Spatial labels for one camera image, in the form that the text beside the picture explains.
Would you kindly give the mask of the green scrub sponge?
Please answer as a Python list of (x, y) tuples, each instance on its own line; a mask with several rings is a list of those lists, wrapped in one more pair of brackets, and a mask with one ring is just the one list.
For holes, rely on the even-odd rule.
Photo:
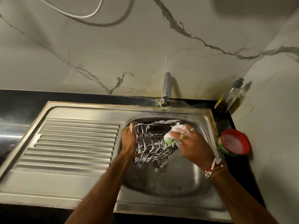
[[(188, 128), (184, 124), (177, 124), (171, 128), (169, 132), (167, 132), (164, 135), (164, 143), (165, 147), (178, 147), (180, 148), (180, 144), (182, 142), (182, 139), (186, 136), (185, 132), (188, 130)], [(173, 132), (179, 133), (180, 138), (177, 139), (172, 135)]]

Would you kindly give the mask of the sink drain strainer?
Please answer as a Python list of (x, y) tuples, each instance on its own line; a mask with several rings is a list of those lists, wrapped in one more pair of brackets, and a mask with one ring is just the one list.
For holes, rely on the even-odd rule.
[(159, 160), (156, 160), (155, 163), (156, 163), (156, 167), (158, 169), (166, 169), (169, 165), (169, 158), (166, 157), (166, 158), (163, 158), (163, 159), (159, 159)]

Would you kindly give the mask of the black wire basket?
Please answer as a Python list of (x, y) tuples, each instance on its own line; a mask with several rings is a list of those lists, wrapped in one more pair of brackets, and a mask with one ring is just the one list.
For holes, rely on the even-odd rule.
[(164, 135), (180, 120), (160, 120), (137, 123), (135, 126), (137, 136), (137, 155), (135, 164), (153, 162), (166, 158), (177, 151), (178, 147), (165, 147)]

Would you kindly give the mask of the person's right hand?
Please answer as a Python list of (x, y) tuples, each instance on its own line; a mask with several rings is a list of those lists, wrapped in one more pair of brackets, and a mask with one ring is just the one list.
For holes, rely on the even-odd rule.
[(178, 132), (170, 134), (178, 143), (183, 157), (197, 165), (202, 171), (211, 168), (215, 154), (203, 135), (188, 124), (181, 125)]

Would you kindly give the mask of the person's left hand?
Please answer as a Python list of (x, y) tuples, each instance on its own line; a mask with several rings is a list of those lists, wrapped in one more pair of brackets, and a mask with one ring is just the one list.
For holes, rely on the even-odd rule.
[(137, 138), (129, 138), (126, 136), (126, 127), (121, 131), (122, 148), (121, 154), (125, 155), (129, 159), (136, 157), (137, 150)]

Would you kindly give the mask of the red dishwash paste tub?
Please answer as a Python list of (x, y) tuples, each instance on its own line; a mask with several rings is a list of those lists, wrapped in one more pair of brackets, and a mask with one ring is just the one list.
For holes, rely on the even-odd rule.
[(224, 130), (217, 143), (224, 154), (233, 157), (247, 155), (252, 150), (247, 136), (235, 129)]

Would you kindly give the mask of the clear dish soap pump bottle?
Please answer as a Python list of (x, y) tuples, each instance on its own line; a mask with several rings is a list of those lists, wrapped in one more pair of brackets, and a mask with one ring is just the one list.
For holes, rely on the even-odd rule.
[(236, 98), (240, 94), (240, 89), (243, 86), (243, 82), (244, 82), (243, 78), (237, 79), (233, 83), (230, 90), (222, 94), (222, 96), (217, 101), (214, 107), (214, 110), (217, 113), (226, 113), (230, 109), (230, 107), (232, 106), (232, 104), (235, 102)]

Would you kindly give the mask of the person's right forearm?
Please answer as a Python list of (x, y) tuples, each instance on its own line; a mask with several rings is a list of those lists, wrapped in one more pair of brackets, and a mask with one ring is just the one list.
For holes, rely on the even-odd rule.
[(234, 224), (278, 224), (275, 218), (241, 186), (220, 158), (202, 171), (211, 180)]

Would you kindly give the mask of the stainless steel sink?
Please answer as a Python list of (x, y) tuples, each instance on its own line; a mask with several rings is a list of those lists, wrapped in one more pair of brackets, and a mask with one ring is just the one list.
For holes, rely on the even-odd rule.
[[(74, 209), (120, 153), (124, 127), (175, 119), (223, 157), (211, 109), (49, 101), (0, 167), (0, 203)], [(114, 212), (231, 222), (201, 170), (179, 150), (168, 158), (166, 169), (131, 162)]]

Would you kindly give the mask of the chrome faucet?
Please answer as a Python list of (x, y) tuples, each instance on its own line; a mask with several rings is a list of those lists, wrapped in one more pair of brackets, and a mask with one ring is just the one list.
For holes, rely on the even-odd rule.
[(164, 75), (164, 81), (163, 81), (163, 90), (161, 94), (161, 106), (167, 107), (168, 99), (170, 98), (170, 92), (171, 92), (171, 80), (172, 76), (170, 72), (166, 72)]

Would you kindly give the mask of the person's left forearm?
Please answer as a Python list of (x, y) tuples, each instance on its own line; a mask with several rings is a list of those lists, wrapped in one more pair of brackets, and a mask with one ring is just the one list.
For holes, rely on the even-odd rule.
[(119, 191), (135, 155), (135, 149), (123, 149), (65, 224), (110, 224)]

